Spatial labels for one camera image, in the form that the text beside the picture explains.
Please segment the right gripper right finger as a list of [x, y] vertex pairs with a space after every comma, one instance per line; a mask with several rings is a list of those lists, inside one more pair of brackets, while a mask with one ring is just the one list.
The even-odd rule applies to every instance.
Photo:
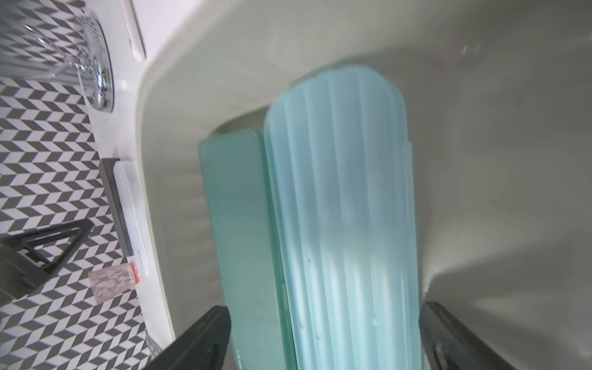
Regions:
[[438, 302], [422, 303], [419, 331], [431, 369], [513, 368]]

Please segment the dark green pencil case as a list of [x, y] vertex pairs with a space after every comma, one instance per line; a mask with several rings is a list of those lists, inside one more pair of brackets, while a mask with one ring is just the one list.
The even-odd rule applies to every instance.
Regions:
[[296, 369], [263, 132], [211, 137], [199, 154], [236, 366]]

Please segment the light blue ribbed pencil case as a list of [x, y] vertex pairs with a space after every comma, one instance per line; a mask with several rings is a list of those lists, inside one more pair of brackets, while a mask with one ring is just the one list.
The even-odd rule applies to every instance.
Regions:
[[268, 109], [265, 144], [301, 369], [420, 369], [413, 147], [374, 69], [327, 69]]

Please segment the grey-green plastic storage box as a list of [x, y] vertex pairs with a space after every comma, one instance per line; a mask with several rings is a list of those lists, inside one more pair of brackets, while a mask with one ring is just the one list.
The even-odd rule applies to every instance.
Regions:
[[589, 1], [162, 2], [138, 140], [176, 335], [222, 299], [198, 144], [319, 69], [402, 91], [422, 292], [519, 369], [591, 367]]

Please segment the black pencil case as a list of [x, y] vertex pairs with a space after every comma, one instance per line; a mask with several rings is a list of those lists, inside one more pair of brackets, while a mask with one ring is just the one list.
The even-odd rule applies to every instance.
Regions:
[[134, 252], [131, 246], [129, 231], [126, 226], [123, 206], [120, 199], [120, 192], [118, 191], [114, 174], [114, 167], [118, 161], [118, 158], [102, 158], [100, 160], [99, 170], [123, 256], [131, 257], [134, 255]]

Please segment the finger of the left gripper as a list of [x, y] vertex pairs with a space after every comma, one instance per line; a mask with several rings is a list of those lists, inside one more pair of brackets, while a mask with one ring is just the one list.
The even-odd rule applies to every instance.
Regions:
[[94, 229], [90, 219], [1, 236], [1, 300], [35, 294], [76, 254]]

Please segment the clear frosted pencil case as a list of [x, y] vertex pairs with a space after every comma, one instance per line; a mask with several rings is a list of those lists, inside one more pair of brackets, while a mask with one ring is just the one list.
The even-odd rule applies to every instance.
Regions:
[[144, 215], [145, 206], [134, 165], [128, 160], [118, 160], [114, 165], [113, 172], [123, 208], [129, 246], [131, 246], [133, 256], [137, 260], [140, 274], [143, 277], [149, 277], [150, 264], [146, 255], [148, 229]]

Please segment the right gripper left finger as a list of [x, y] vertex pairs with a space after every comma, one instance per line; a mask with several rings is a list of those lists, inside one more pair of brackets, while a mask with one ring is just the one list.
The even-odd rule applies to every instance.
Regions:
[[231, 337], [231, 316], [216, 305], [162, 351], [148, 370], [221, 370]]

